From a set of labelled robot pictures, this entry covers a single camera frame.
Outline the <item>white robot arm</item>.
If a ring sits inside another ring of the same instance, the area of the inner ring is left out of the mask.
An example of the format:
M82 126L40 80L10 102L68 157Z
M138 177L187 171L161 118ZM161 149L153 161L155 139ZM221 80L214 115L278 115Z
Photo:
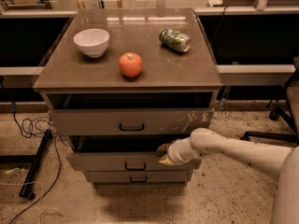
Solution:
M157 148L157 161L182 165L223 154L278 181L270 224L299 224L299 147L273 146L221 136L207 128Z

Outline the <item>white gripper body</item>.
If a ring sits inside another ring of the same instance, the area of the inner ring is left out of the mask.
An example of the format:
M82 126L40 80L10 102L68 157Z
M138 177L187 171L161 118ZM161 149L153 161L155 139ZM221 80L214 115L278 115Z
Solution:
M185 164L191 160L199 160L199 151L192 147L189 138L179 139L170 144L167 157L176 165Z

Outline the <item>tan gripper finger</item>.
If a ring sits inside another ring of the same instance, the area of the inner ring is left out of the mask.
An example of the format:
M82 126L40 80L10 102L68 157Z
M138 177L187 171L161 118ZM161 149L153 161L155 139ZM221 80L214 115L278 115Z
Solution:
M167 155L163 155L162 157L158 157L157 161L163 165L174 165L174 163L170 160Z
M158 153L165 153L169 149L169 144L163 144L157 148Z

